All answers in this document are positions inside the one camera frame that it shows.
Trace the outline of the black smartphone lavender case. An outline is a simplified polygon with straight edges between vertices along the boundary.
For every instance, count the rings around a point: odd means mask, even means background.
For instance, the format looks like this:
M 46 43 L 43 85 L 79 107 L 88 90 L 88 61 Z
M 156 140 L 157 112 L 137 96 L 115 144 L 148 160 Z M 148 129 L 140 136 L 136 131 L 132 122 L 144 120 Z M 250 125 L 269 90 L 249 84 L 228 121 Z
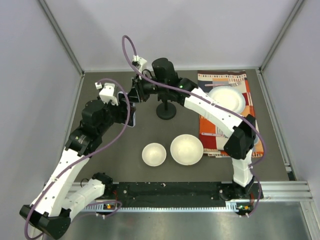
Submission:
M 127 107 L 125 95 L 122 91 L 117 93 L 118 102 L 123 102 L 125 107 Z M 128 127 L 133 128 L 136 125 L 136 103 L 130 102 L 130 119 L 128 122 Z

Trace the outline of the black phone stand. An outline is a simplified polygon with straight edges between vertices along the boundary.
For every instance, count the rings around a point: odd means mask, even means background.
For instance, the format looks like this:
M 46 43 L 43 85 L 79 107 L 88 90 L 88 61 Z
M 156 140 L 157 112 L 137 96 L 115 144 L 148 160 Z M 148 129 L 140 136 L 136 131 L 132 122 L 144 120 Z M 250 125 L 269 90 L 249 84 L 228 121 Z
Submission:
M 156 108 L 156 115 L 162 120 L 170 120 L 176 116 L 177 109 L 173 100 L 167 97 L 157 97 L 157 100 L 161 103 Z

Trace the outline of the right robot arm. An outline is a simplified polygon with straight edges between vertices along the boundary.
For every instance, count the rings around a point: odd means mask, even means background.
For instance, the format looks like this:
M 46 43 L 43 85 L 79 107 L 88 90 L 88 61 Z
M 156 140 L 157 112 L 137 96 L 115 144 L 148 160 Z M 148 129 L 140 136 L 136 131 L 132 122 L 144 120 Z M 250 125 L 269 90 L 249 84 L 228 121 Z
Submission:
M 252 115 L 246 117 L 234 113 L 213 101 L 195 82 L 181 78 L 174 65 L 167 58 L 159 58 L 154 63 L 154 78 L 143 75 L 144 61 L 138 56 L 128 59 L 128 64 L 139 76 L 136 93 L 139 100 L 146 95 L 164 94 L 170 101 L 194 111 L 222 130 L 227 137 L 224 151 L 231 157 L 233 166 L 233 192 L 245 198 L 252 191 L 254 176 L 252 152 L 256 138 L 256 120 Z

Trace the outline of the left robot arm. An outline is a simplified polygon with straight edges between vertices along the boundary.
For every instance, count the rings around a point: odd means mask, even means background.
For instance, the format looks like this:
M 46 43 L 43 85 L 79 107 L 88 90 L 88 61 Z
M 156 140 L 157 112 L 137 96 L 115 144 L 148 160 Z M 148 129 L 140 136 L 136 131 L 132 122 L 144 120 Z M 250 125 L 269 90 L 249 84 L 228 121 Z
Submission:
M 88 184 L 71 196 L 67 196 L 81 169 L 90 158 L 103 149 L 103 135 L 115 123 L 126 129 L 133 117 L 130 100 L 125 93 L 115 99 L 99 97 L 86 103 L 79 126 L 71 132 L 57 167 L 50 180 L 30 204 L 23 205 L 20 216 L 25 219 L 24 236 L 29 236 L 29 226 L 55 240 L 68 230 L 74 218 L 93 200 L 109 198 L 114 191 L 111 179 L 104 173 L 96 173 Z

